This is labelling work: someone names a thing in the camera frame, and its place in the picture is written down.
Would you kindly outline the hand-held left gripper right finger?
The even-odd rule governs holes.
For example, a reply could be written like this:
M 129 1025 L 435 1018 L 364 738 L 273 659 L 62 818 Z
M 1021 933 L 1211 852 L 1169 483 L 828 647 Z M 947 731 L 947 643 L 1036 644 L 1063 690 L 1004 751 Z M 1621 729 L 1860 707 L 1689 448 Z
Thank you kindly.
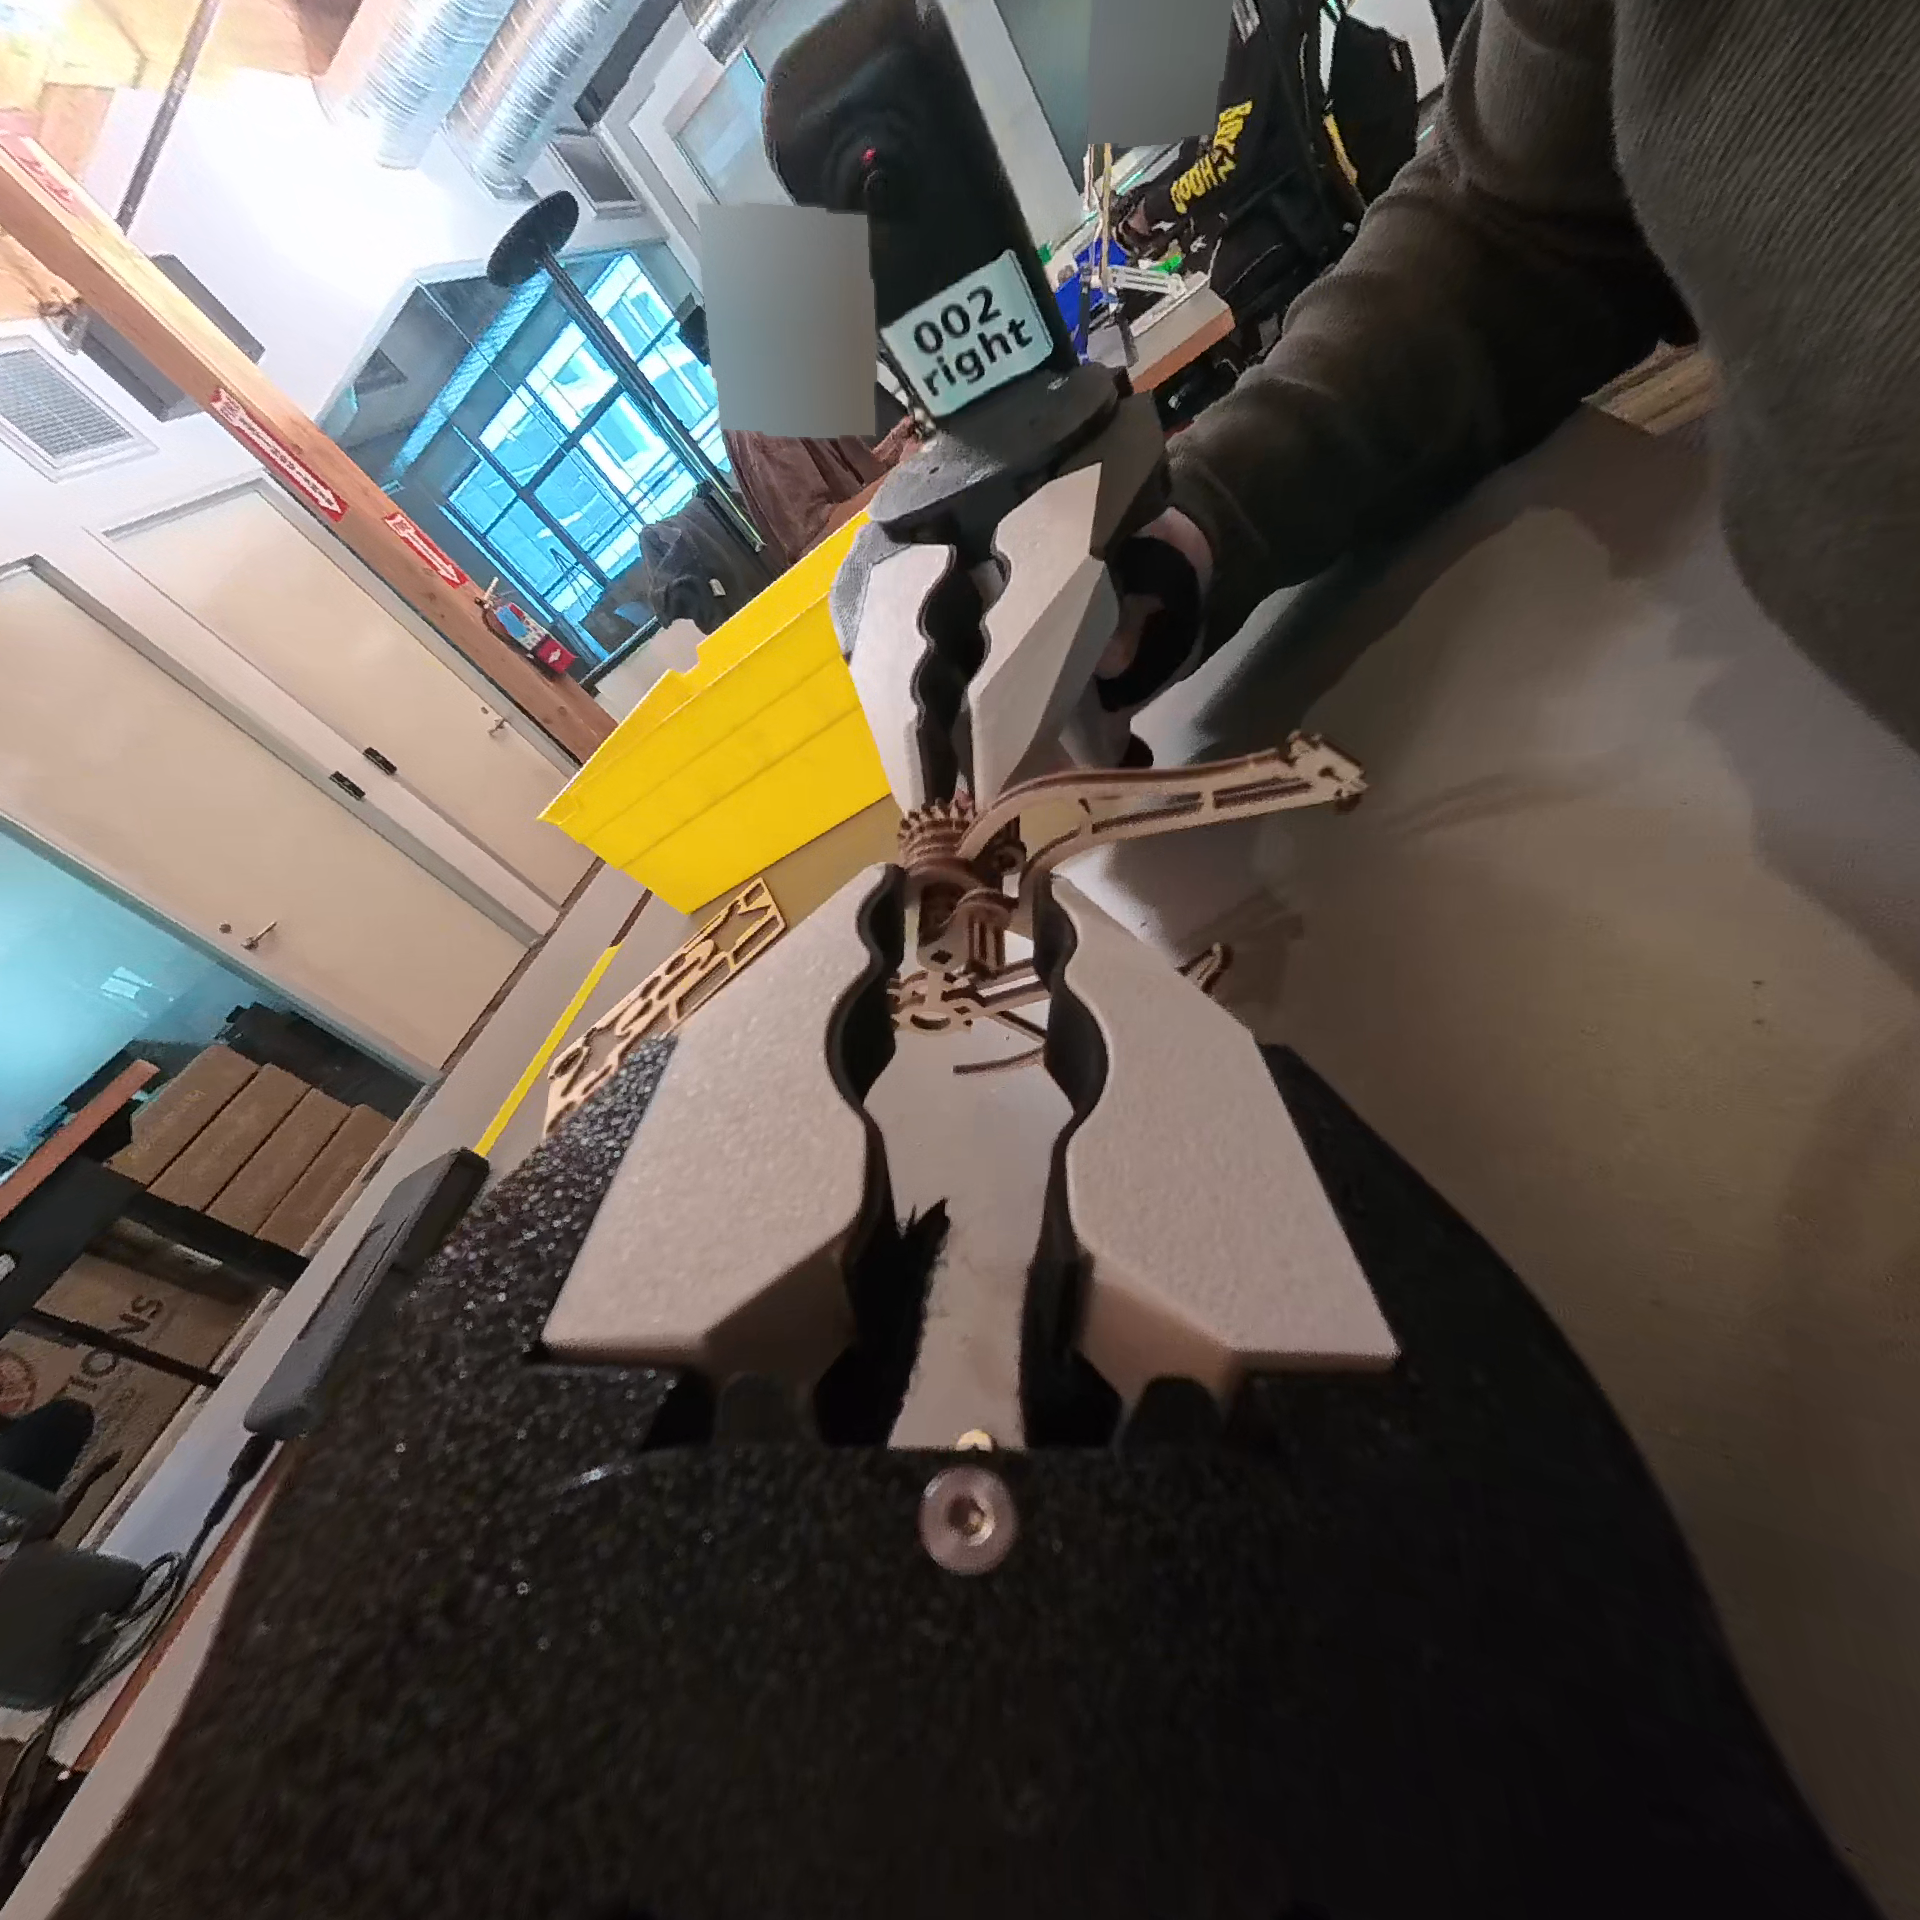
M 1019 1405 L 1401 1356 L 1252 1033 L 1065 879 L 1036 900 L 1041 1064 L 1070 1103 L 1023 1284 Z

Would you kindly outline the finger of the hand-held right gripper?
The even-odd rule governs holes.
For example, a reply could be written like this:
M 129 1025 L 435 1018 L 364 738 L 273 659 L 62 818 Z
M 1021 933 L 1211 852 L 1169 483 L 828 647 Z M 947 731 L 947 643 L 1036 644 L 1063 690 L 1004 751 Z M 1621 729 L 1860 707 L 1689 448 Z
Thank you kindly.
M 993 533 L 1004 584 L 966 687 L 969 785 L 981 807 L 1057 740 L 1116 633 L 1118 594 L 1094 543 L 1102 477 L 1099 465 L 1051 477 Z
M 846 661 L 901 815 L 949 802 L 961 778 L 952 643 L 974 636 L 974 586 L 951 544 L 852 543 Z

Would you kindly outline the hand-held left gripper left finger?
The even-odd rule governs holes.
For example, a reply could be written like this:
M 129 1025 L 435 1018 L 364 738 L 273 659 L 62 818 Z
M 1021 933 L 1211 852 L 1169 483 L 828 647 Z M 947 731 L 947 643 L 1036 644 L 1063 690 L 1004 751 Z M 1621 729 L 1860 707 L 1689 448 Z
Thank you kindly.
M 920 1337 L 868 1097 L 896 1056 L 901 868 L 863 868 L 677 1035 L 541 1330 L 585 1364 L 901 1404 Z

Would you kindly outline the wooden gear model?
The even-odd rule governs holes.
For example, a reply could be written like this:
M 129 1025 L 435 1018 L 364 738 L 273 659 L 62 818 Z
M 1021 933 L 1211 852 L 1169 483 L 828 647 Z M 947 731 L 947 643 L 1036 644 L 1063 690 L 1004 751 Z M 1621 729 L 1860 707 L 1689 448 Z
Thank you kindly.
M 1029 1011 L 1049 1000 L 1037 961 L 1007 941 L 1036 941 L 1041 883 L 1063 864 L 1284 810 L 1356 810 L 1368 785 L 1360 763 L 1324 737 L 1294 735 L 1275 751 L 1185 767 L 1152 763 L 1036 776 L 974 804 L 916 807 L 899 833 L 911 955 L 888 983 L 899 1033 L 966 1035 L 996 1026 L 1021 1047 L 961 1061 L 955 1077 L 1040 1066 L 1047 1029 Z

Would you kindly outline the person's right forearm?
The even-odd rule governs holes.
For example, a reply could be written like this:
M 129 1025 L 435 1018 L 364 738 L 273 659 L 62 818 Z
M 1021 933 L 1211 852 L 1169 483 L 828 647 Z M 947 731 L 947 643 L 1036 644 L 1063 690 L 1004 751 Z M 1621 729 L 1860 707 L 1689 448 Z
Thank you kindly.
M 1477 5 L 1433 128 L 1273 349 L 1174 441 L 1199 641 L 1405 533 L 1696 333 L 1615 151 L 1617 5 Z

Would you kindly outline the wooden cut-out parts sheet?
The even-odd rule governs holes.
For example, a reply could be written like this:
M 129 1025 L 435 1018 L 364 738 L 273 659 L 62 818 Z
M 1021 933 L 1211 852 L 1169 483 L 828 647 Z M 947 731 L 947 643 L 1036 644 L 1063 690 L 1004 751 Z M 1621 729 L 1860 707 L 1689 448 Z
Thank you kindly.
M 565 1044 L 548 1049 L 541 1136 L 552 1136 L 615 1080 L 639 1044 L 675 1037 L 783 933 L 785 917 L 765 875 L 753 875 L 711 904 L 680 944 L 647 976 Z

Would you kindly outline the person's right hand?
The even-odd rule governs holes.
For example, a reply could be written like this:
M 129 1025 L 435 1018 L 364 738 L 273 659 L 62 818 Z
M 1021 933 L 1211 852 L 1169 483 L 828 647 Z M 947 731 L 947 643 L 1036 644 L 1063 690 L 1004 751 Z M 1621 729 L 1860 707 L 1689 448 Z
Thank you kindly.
M 1166 509 L 1111 557 L 1118 625 L 1094 671 L 1104 713 L 1131 713 L 1192 671 L 1204 639 L 1213 579 L 1201 528 Z

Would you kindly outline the yellow tape strip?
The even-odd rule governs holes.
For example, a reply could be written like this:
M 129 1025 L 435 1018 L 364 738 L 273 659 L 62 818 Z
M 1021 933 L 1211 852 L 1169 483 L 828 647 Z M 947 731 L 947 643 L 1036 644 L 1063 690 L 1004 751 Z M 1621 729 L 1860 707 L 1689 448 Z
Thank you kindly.
M 582 1009 L 588 1005 L 588 1000 L 595 994 L 595 989 L 597 989 L 597 988 L 598 988 L 598 983 L 603 981 L 606 971 L 613 968 L 613 962 L 615 962 L 615 957 L 616 957 L 616 949 L 619 949 L 619 941 L 613 941 L 613 944 L 611 944 L 608 949 L 603 949 L 603 952 L 600 952 L 600 955 L 592 962 L 592 968 L 590 968 L 590 971 L 585 973 L 585 978 L 582 978 L 581 988 L 577 988 L 577 989 L 575 989 L 575 994 L 566 1001 L 566 1005 L 565 1005 L 565 1011 L 563 1011 L 559 1020 L 557 1020 L 557 1021 L 552 1021 L 552 1026 L 548 1029 L 548 1033 L 544 1035 L 544 1040 L 541 1040 L 541 1043 L 540 1043 L 540 1047 L 534 1049 L 534 1056 L 532 1056 L 532 1059 L 531 1059 L 531 1064 L 528 1064 L 528 1066 L 519 1073 L 516 1083 L 515 1083 L 515 1085 L 512 1085 L 512 1090 L 504 1095 L 504 1099 L 503 1099 L 503 1103 L 500 1103 L 500 1106 L 495 1109 L 494 1117 L 489 1121 L 489 1124 L 484 1128 L 484 1132 L 479 1135 L 479 1139 L 471 1146 L 471 1152 L 473 1152 L 476 1157 L 479 1157 L 483 1161 L 491 1160 L 491 1155 L 494 1155 L 494 1149 L 499 1148 L 500 1139 L 503 1139 L 503 1136 L 507 1135 L 507 1129 L 512 1128 L 512 1123 L 515 1123 L 516 1113 L 520 1111 L 520 1106 L 525 1104 L 525 1099 L 531 1097 L 531 1092 L 534 1092 L 534 1090 L 536 1090 L 536 1085 L 541 1083 L 541 1080 L 547 1077 L 547 1071 L 548 1071 L 548 1068 L 552 1066 L 552 1061 L 557 1059 L 559 1047 L 563 1047 L 563 1043 L 568 1037 L 572 1026 L 575 1026 L 577 1018 L 582 1015 Z

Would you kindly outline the wooden work table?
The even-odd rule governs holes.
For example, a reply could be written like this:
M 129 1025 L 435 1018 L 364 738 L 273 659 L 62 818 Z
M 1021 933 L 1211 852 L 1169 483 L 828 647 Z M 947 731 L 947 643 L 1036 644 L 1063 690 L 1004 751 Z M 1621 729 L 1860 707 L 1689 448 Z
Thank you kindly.
M 1198 284 L 1152 304 L 1139 320 L 1094 320 L 1086 359 L 1123 372 L 1133 393 L 1152 393 L 1204 362 L 1237 331 L 1232 308 Z

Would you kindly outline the black flat device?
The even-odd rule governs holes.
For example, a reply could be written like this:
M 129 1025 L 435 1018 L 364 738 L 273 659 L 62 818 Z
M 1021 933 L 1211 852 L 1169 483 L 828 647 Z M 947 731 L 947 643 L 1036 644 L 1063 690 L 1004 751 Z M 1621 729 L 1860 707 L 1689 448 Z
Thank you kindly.
M 317 1429 L 328 1401 L 328 1380 L 352 1346 L 395 1307 L 486 1180 L 489 1160 L 469 1148 L 452 1148 L 395 1185 L 343 1261 L 326 1299 L 251 1399 L 245 1415 L 248 1439 L 283 1445 Z

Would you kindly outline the black pole lamp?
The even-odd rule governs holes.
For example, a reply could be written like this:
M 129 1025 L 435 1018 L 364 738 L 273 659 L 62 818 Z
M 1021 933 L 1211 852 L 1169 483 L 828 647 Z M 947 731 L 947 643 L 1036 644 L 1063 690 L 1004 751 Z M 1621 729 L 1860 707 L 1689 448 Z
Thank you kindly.
M 719 509 L 733 539 L 742 551 L 764 551 L 756 525 L 745 515 L 731 483 L 707 457 L 699 439 L 671 413 L 654 383 L 641 372 L 639 362 L 629 353 L 611 322 L 592 306 L 585 289 L 559 260 L 559 250 L 581 221 L 577 202 L 568 192 L 550 195 L 525 213 L 500 235 L 489 260 L 486 277 L 495 289 L 509 291 L 544 274 L 552 295 L 565 304 L 582 336 L 608 362 L 615 384 L 631 401 L 654 432 L 670 447 L 680 465 L 695 475 L 696 490 Z

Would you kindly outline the black framed window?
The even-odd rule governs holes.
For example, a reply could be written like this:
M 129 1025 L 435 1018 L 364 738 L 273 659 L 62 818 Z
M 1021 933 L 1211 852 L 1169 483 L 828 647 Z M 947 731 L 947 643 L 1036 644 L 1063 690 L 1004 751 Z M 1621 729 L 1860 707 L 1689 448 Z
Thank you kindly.
M 379 349 L 405 372 L 390 424 L 361 413 L 364 465 L 483 587 L 500 587 L 590 671 L 655 625 L 645 533 L 731 483 L 712 377 L 680 329 L 692 281 L 662 243 L 563 259 L 633 359 L 641 401 L 547 274 L 417 281 Z

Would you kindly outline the stack of cardboard boxes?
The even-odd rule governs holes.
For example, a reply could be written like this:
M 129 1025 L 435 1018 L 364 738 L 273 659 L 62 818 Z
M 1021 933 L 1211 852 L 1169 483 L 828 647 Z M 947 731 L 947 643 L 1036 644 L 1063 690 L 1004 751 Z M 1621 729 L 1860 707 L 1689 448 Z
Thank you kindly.
M 303 1273 L 393 1123 L 227 1044 L 129 1053 L 5 1173 L 5 1544 L 83 1544 Z

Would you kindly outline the glass office partition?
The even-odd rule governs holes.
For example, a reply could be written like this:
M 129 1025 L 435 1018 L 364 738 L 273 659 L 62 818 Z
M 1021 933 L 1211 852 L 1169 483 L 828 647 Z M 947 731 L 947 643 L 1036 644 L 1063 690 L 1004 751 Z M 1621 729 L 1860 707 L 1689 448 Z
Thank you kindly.
M 420 1080 L 1 831 L 1 1165 L 133 1061 L 168 1085 L 213 1044 L 390 1121 Z

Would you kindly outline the white wall vent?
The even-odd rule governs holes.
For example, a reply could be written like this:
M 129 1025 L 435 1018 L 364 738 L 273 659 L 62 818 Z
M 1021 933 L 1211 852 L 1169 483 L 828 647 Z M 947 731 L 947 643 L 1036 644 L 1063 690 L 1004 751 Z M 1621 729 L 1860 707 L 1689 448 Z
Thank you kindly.
M 148 437 L 25 339 L 1 340 L 1 441 L 52 483 L 153 453 Z

